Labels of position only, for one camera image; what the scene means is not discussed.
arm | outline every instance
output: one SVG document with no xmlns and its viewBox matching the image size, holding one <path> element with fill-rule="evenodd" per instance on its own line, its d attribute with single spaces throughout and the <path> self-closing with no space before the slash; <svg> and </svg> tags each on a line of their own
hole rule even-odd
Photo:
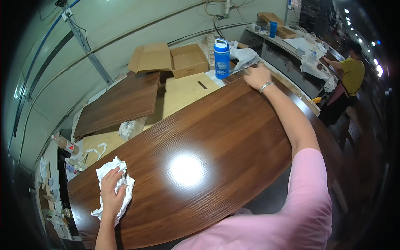
<svg viewBox="0 0 400 250">
<path fill-rule="evenodd" d="M 329 65 L 331 65 L 332 67 L 334 67 L 337 70 L 343 69 L 342 64 L 340 62 L 331 61 L 328 58 L 326 58 L 325 56 L 323 56 L 322 59 L 324 59 L 325 62 L 327 62 Z"/>
<path fill-rule="evenodd" d="M 266 83 L 271 81 L 271 72 L 259 64 L 257 68 L 248 68 L 248 75 L 243 79 L 257 91 Z M 278 115 L 283 128 L 292 145 L 293 157 L 302 149 L 314 148 L 320 151 L 317 137 L 310 122 L 303 112 L 274 84 L 268 85 L 263 90 Z"/>
<path fill-rule="evenodd" d="M 114 220 L 121 209 L 125 196 L 126 185 L 115 193 L 117 181 L 124 172 L 118 172 L 119 167 L 111 170 L 103 177 L 100 195 L 103 201 L 103 212 L 100 229 L 96 240 L 96 250 L 117 250 L 115 241 Z"/>
</svg>

person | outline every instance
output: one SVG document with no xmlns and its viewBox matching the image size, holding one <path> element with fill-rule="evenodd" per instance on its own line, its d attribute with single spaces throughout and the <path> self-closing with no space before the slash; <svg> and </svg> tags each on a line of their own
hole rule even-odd
<svg viewBox="0 0 400 250">
<path fill-rule="evenodd" d="M 362 49 L 359 43 L 349 40 L 347 42 L 350 58 L 341 62 L 323 59 L 336 70 L 343 71 L 343 77 L 329 99 L 322 106 L 318 118 L 325 126 L 335 124 L 348 106 L 357 102 L 357 92 L 364 80 L 364 64 L 361 61 Z"/>
<path fill-rule="evenodd" d="M 332 231 L 332 201 L 314 129 L 294 102 L 271 82 L 271 73 L 265 66 L 248 68 L 243 79 L 268 98 L 292 145 L 285 205 L 276 214 L 236 213 L 181 241 L 173 250 L 324 249 Z M 122 199 L 114 187 L 119 177 L 117 170 L 112 170 L 102 182 L 104 217 L 96 250 L 116 249 L 113 218 Z"/>
</svg>

ceiling light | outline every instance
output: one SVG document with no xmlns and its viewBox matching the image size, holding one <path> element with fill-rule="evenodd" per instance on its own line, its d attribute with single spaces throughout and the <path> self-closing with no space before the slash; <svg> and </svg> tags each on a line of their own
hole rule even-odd
<svg viewBox="0 0 400 250">
<path fill-rule="evenodd" d="M 378 65 L 378 66 L 376 67 L 376 70 L 378 71 L 378 76 L 381 77 L 382 74 L 383 74 L 383 68 L 382 68 L 380 65 Z"/>
</svg>

glue bottle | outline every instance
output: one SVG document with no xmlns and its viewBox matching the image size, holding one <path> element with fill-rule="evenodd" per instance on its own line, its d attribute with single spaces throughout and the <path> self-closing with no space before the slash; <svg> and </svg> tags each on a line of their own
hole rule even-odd
<svg viewBox="0 0 400 250">
<path fill-rule="evenodd" d="M 215 76 L 224 79 L 229 76 L 229 44 L 224 39 L 215 39 L 214 44 Z"/>
<path fill-rule="evenodd" d="M 76 146 L 75 144 L 72 144 L 69 140 L 67 140 L 63 136 L 56 134 L 55 136 L 51 135 L 51 138 L 56 142 L 56 144 L 60 148 L 70 152 L 72 155 L 78 154 L 78 152 L 79 152 L 78 146 Z"/>
</svg>

wooden furniture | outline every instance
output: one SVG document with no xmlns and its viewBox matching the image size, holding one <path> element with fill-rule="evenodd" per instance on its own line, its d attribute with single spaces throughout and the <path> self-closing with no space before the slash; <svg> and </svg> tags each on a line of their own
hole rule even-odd
<svg viewBox="0 0 400 250">
<path fill-rule="evenodd" d="M 146 75 L 129 72 L 127 75 L 128 77 L 83 108 L 74 132 L 75 141 L 89 133 L 154 112 L 160 72 Z"/>
<path fill-rule="evenodd" d="M 161 120 L 68 182 L 78 231 L 94 249 L 100 221 L 96 169 L 115 156 L 136 182 L 116 227 L 117 244 L 132 249 L 195 233 L 223 219 L 268 187 L 291 163 L 292 150 L 266 98 L 241 78 Z M 276 80 L 312 121 L 331 184 L 341 151 L 312 111 Z"/>
</svg>

